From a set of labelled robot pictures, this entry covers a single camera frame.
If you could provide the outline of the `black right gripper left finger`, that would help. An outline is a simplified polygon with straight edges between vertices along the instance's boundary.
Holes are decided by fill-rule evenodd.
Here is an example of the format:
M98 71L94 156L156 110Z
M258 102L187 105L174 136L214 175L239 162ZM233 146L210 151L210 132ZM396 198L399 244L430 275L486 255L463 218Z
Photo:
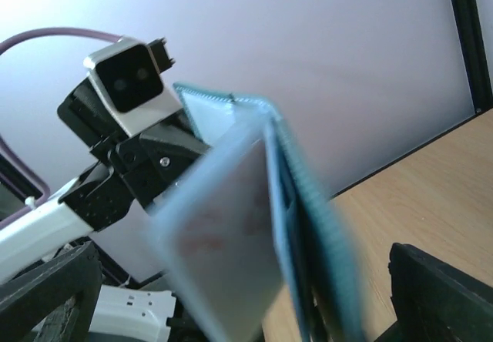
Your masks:
M102 287L99 254L90 242L1 285L1 340L84 341Z

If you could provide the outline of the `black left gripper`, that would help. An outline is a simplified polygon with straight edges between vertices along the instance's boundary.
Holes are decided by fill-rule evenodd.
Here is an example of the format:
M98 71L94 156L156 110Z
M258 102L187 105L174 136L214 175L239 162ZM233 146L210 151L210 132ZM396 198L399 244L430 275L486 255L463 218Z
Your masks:
M61 202L94 230L124 218L135 201L148 207L209 149L186 130L163 123L127 139L112 133L84 136L82 141L98 162Z

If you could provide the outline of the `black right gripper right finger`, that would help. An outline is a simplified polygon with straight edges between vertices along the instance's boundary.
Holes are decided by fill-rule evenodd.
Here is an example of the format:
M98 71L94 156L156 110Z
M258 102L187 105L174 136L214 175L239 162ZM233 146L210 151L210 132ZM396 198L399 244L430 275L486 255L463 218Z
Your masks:
M492 287L410 244L388 266L397 321L389 341L491 341Z

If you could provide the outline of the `blue leather card holder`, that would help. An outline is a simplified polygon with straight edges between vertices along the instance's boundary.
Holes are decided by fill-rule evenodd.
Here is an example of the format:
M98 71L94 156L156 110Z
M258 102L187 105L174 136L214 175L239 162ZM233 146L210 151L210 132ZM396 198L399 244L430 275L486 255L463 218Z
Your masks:
M208 145L153 210L146 235L211 341L252 341L288 287L304 341L362 341L354 248L277 107L176 83Z

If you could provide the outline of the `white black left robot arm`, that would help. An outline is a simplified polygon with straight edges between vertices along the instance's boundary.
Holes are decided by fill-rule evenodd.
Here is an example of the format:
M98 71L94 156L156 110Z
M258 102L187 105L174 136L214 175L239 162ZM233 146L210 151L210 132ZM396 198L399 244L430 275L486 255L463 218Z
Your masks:
M77 126L75 134L97 163L1 231L1 339L205 340L175 292L105 285L88 236L122 219L134 202L149 207L207 144L179 121L133 137L113 126Z

